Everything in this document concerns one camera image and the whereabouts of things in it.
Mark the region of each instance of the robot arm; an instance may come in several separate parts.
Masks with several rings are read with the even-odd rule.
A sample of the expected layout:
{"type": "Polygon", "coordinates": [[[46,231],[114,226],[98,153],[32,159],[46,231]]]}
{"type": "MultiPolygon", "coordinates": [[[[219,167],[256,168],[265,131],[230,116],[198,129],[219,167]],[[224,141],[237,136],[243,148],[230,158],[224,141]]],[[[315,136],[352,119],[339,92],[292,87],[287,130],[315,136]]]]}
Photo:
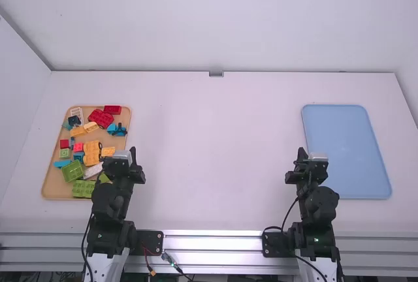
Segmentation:
{"type": "Polygon", "coordinates": [[[131,249],[138,244],[134,222],[125,220],[134,184],[145,183],[135,147],[105,157],[103,172],[113,183],[98,184],[91,194],[84,282],[119,281],[131,249]]]}
{"type": "Polygon", "coordinates": [[[295,169],[286,173],[285,183],[297,187],[302,221],[293,223],[287,232],[282,229],[263,235],[263,247],[276,243],[273,253],[263,248],[263,255],[296,257],[303,282],[341,281],[340,252],[331,224],[340,196],[329,187],[320,186],[328,178],[328,158],[313,153],[308,156],[299,148],[293,163],[295,169]]]}

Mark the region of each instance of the white wall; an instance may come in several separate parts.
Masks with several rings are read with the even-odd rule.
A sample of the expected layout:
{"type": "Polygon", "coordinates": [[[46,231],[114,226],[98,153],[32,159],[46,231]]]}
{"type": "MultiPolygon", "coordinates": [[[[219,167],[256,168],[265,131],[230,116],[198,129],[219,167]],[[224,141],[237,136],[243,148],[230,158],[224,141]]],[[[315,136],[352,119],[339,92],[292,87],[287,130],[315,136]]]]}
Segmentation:
{"type": "Polygon", "coordinates": [[[0,200],[5,194],[50,73],[0,16],[0,200]]]}
{"type": "Polygon", "coordinates": [[[394,71],[417,0],[0,0],[56,69],[394,71]]]}
{"type": "Polygon", "coordinates": [[[396,76],[415,123],[418,124],[418,48],[405,58],[396,76]]]}

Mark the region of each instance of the metal extrusion frame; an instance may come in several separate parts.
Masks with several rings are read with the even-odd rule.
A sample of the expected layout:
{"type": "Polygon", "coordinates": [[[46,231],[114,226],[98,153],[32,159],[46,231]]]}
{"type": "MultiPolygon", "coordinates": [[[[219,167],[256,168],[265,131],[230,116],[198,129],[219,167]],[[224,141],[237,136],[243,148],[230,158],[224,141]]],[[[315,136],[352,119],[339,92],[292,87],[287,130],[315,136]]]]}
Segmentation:
{"type": "MultiPolygon", "coordinates": [[[[261,231],[165,230],[163,249],[185,273],[297,275],[296,259],[264,258],[261,231]]],[[[81,271],[82,233],[0,233],[1,271],[81,271]]],[[[337,232],[346,275],[418,276],[418,233],[337,232]]],[[[176,273],[148,257],[157,273],[176,273]]],[[[142,256],[129,256],[126,272],[148,272],[142,256]]]]}

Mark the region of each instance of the red lego brick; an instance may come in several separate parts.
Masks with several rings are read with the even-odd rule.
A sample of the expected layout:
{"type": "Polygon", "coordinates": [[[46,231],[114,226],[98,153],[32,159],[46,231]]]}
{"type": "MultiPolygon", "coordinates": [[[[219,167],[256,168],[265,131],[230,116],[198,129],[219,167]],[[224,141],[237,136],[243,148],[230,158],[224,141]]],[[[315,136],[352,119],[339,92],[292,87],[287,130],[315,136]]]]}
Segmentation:
{"type": "Polygon", "coordinates": [[[79,152],[83,151],[83,143],[75,143],[73,151],[75,153],[79,153],[79,152]]]}
{"type": "Polygon", "coordinates": [[[121,106],[104,106],[103,112],[106,114],[120,114],[122,111],[121,106]]]}
{"type": "Polygon", "coordinates": [[[59,140],[59,148],[60,149],[70,148],[70,142],[68,140],[59,140]]]}
{"type": "Polygon", "coordinates": [[[107,127],[113,122],[114,118],[112,115],[106,114],[100,109],[94,109],[88,117],[88,120],[89,122],[96,122],[102,129],[107,129],[107,127]]]}

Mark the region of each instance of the white tabletop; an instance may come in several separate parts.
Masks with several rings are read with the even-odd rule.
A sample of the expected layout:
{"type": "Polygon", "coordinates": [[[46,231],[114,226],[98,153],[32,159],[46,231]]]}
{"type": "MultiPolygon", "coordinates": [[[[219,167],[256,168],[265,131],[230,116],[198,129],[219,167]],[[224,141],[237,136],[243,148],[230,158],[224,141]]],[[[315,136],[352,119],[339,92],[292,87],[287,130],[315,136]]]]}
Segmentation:
{"type": "MultiPolygon", "coordinates": [[[[306,146],[300,109],[308,103],[364,106],[393,188],[388,200],[341,200],[336,232],[418,231],[418,131],[395,75],[312,72],[53,73],[1,203],[0,231],[85,227],[91,202],[40,195],[64,114],[77,104],[131,107],[127,148],[137,147],[147,179],[129,207],[138,228],[280,225],[295,197],[284,174],[306,146]]],[[[289,224],[297,220],[295,208],[289,224]]]]}

